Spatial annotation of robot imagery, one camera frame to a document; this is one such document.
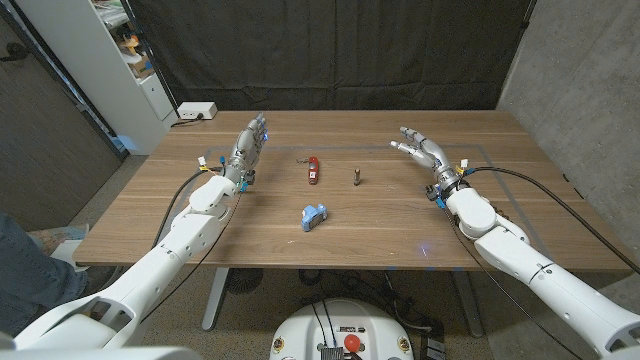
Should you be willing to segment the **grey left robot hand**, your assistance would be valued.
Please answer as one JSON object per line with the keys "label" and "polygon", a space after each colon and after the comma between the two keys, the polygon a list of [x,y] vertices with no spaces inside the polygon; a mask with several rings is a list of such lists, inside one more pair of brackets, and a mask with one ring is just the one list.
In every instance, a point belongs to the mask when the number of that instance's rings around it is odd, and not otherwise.
{"label": "grey left robot hand", "polygon": [[253,184],[255,170],[263,145],[268,139],[266,118],[260,112],[242,130],[232,147],[230,157],[224,165],[224,177],[237,186],[247,182]]}

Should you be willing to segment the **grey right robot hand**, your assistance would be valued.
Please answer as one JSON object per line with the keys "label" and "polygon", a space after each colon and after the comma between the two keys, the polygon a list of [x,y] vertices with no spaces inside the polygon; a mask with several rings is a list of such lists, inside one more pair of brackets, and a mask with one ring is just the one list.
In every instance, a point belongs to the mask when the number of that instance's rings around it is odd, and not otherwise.
{"label": "grey right robot hand", "polygon": [[446,197],[454,191],[469,187],[462,176],[453,169],[439,145],[411,128],[401,127],[400,133],[407,142],[390,141],[389,145],[408,154],[417,164],[428,170]]}

